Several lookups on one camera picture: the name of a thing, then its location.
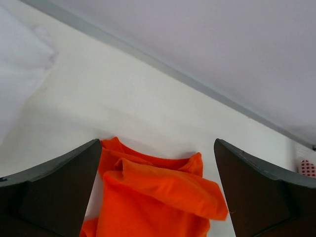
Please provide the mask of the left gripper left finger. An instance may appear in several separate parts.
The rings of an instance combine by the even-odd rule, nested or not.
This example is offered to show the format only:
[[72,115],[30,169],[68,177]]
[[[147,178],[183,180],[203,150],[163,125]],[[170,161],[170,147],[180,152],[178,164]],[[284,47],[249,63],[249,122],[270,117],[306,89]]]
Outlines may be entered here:
[[98,139],[0,179],[2,237],[78,237],[101,157]]

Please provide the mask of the white plastic basket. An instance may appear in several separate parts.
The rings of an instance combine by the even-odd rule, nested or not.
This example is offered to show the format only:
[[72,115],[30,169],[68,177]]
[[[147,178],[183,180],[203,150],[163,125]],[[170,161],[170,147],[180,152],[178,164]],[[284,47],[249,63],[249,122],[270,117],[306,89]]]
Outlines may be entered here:
[[311,149],[295,144],[295,161],[297,172],[301,175],[315,178],[316,177],[316,147]]

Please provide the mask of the folded white t shirt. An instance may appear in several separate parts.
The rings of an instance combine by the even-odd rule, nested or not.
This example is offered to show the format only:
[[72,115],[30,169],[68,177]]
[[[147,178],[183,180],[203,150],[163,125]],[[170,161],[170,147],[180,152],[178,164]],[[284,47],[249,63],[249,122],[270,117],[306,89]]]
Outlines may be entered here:
[[25,102],[49,75],[58,57],[48,31],[29,26],[0,8],[0,139],[17,122]]

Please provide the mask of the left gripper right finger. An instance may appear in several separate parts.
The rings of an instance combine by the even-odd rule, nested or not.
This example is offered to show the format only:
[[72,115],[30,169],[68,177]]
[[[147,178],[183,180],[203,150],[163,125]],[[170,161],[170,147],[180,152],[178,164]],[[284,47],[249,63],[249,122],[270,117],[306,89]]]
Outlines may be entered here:
[[316,180],[216,139],[214,153],[237,237],[314,237]]

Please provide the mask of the orange t shirt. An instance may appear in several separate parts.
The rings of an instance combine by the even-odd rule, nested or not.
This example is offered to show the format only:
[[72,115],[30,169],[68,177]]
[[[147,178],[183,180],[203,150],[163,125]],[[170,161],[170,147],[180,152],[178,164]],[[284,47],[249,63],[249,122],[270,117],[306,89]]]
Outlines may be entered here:
[[200,153],[165,159],[139,153],[117,137],[102,140],[103,199],[82,237],[204,237],[229,211],[219,185],[203,178]]

